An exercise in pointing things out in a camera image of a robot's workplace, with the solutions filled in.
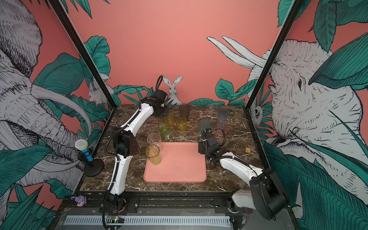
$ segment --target pink tray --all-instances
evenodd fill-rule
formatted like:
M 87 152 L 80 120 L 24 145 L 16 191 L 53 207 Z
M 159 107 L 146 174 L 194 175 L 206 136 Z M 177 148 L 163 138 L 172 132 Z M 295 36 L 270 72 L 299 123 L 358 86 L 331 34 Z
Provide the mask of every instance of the pink tray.
M 204 182 L 207 178 L 206 160 L 198 153 L 198 143 L 162 142 L 161 163 L 153 165 L 147 159 L 144 170 L 146 182 Z

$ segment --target black round base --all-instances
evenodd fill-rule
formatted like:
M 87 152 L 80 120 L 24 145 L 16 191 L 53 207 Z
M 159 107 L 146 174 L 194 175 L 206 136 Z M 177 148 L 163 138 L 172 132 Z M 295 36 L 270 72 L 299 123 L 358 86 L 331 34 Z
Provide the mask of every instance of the black round base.
M 93 159 L 93 161 L 91 161 L 90 163 L 93 164 L 93 167 L 90 167 L 87 164 L 84 166 L 84 175 L 86 175 L 87 177 L 97 176 L 98 174 L 100 174 L 100 172 L 102 172 L 103 167 L 105 166 L 103 160 L 101 159 Z

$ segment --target marble tabletop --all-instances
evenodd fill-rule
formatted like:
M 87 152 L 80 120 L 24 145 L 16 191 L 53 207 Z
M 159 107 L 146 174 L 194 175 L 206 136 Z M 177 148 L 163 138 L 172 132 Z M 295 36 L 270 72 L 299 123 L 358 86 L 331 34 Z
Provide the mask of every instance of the marble tabletop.
M 198 126 L 201 119 L 208 119 L 211 127 L 216 126 L 217 110 L 225 106 L 191 106 L 190 117 L 186 132 L 178 132 L 176 128 L 171 129 L 169 138 L 163 138 L 163 142 L 198 142 L 200 140 Z M 241 106 L 226 106 L 230 109 L 228 123 L 230 131 L 226 136 L 225 146 L 237 157 L 256 166 L 262 167 L 254 140 L 252 138 L 248 122 Z M 137 110 L 138 105 L 119 105 L 115 111 L 105 135 L 102 137 L 95 158 L 105 162 L 105 169 L 96 177 L 84 177 L 80 191 L 104 191 L 107 189 L 114 169 L 115 157 L 106 154 L 104 147 L 109 137 L 115 130 L 124 124 Z M 169 106 L 174 109 L 175 115 L 179 116 L 178 106 Z M 147 136 L 153 132 L 159 132 L 158 124 L 163 121 L 162 117 L 150 116 L 139 129 L 136 140 L 139 144 L 139 153 L 134 155 L 128 169 L 125 182 L 127 191 L 234 191 L 238 189 L 249 189 L 248 185 L 232 172 L 206 162 L 207 179 L 202 183 L 148 183 L 143 179 L 146 156 L 145 148 L 148 146 Z M 112 143 L 109 152 L 113 152 Z

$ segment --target purple figurine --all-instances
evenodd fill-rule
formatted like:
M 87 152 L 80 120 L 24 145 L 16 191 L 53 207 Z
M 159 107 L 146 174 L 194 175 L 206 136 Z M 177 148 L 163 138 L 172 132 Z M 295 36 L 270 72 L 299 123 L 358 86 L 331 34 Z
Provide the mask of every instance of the purple figurine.
M 74 199 L 75 198 L 75 201 L 77 202 L 77 206 L 78 207 L 82 207 L 84 204 L 87 203 L 87 197 L 85 196 L 77 196 L 77 197 L 71 197 L 71 199 Z

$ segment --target brown marble surface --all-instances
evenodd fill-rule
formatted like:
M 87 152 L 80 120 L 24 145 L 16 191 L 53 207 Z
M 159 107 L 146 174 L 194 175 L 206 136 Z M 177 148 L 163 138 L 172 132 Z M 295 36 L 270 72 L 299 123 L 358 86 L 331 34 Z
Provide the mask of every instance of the brown marble surface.
M 174 127 L 171 129 L 170 137 L 163 138 L 163 142 L 198 142 L 200 140 L 198 126 L 201 119 L 208 119 L 211 127 L 216 126 L 217 110 L 223 106 L 191 106 L 190 117 L 187 130 L 180 133 Z M 231 150 L 242 160 L 256 166 L 262 167 L 256 147 L 250 133 L 248 122 L 245 118 L 241 106 L 228 106 L 230 115 L 228 123 L 230 131 L 225 143 L 226 148 Z M 105 136 L 102 137 L 101 144 L 95 158 L 103 159 L 105 169 L 96 177 L 85 177 L 80 188 L 81 191 L 103 191 L 106 190 L 111 180 L 114 169 L 115 157 L 107 155 L 104 147 L 109 137 L 115 132 L 114 129 L 124 124 L 136 111 L 137 105 L 119 105 L 111 120 Z M 169 106 L 175 110 L 175 115 L 179 116 L 178 106 Z M 150 116 L 139 129 L 136 139 L 139 144 L 139 154 L 134 155 L 128 169 L 126 179 L 126 190 L 139 191 L 233 191 L 238 189 L 248 189 L 248 185 L 232 172 L 206 162 L 207 179 L 202 183 L 148 183 L 143 179 L 146 165 L 145 148 L 148 146 L 147 136 L 153 132 L 159 132 L 158 124 L 163 120 L 162 117 Z M 113 152 L 112 143 L 109 151 Z M 246 153 L 245 148 L 250 148 L 251 153 Z

